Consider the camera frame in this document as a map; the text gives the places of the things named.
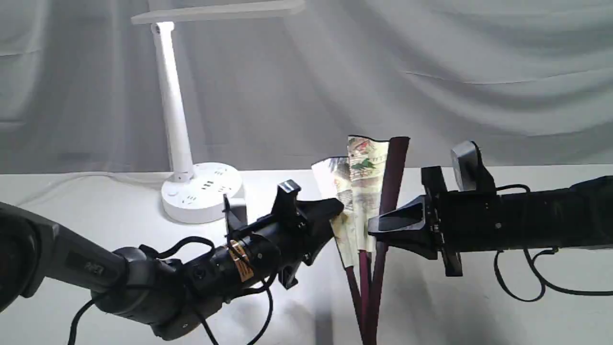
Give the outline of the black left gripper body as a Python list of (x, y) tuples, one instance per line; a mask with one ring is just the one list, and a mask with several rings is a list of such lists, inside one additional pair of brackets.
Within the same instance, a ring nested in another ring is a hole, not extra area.
[(212, 290), (254, 290), (278, 279), (285, 289), (297, 285), (304, 215), (272, 214), (226, 234), (226, 244), (211, 255)]

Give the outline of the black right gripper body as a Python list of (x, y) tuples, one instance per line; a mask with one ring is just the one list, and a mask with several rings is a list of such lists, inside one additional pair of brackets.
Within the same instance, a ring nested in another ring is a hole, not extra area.
[(422, 168), (426, 216), (447, 277), (463, 275), (461, 253), (497, 249), (496, 192), (449, 191), (442, 167)]

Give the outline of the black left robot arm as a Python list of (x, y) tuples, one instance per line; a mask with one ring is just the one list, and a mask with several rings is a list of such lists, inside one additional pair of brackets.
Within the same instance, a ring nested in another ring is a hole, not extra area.
[(45, 278), (88, 289), (92, 306), (148, 325), (166, 341), (181, 338), (234, 299), (269, 292), (275, 279), (289, 289), (301, 264), (312, 265), (343, 214), (335, 198), (300, 201), (279, 196), (270, 214), (239, 221), (223, 198), (226, 244), (189, 236), (166, 251), (146, 245), (108, 251), (63, 225), (17, 206), (1, 205), (1, 308), (32, 297)]

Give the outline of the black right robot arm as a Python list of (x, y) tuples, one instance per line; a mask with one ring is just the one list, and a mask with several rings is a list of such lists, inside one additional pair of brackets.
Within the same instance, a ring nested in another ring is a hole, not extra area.
[(612, 247), (610, 175), (549, 191), (502, 194), (492, 175), (473, 190), (447, 190), (442, 169), (423, 168), (425, 194), (371, 218), (379, 242), (442, 258), (446, 276), (463, 274), (460, 255), (538, 248)]

